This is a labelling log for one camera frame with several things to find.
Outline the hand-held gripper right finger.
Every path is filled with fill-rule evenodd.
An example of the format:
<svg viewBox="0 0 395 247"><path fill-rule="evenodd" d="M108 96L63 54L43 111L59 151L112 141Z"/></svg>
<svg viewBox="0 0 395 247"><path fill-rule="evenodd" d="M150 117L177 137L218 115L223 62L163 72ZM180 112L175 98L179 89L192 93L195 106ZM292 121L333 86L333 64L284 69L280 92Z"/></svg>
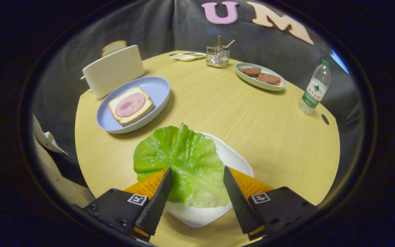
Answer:
<svg viewBox="0 0 395 247"><path fill-rule="evenodd" d="M224 169L224 184L240 228L249 240L291 231L316 210L290 188L273 189L231 167Z"/></svg>

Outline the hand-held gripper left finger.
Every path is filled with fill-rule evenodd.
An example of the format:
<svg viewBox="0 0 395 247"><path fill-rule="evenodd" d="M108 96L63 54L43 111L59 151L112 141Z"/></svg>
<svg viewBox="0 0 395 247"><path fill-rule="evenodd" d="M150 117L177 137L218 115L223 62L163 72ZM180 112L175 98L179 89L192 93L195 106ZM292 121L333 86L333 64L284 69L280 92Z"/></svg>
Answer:
<svg viewBox="0 0 395 247"><path fill-rule="evenodd" d="M83 215L115 234L149 241L155 235L173 185L171 168L125 190L109 189L83 208Z"/></svg>

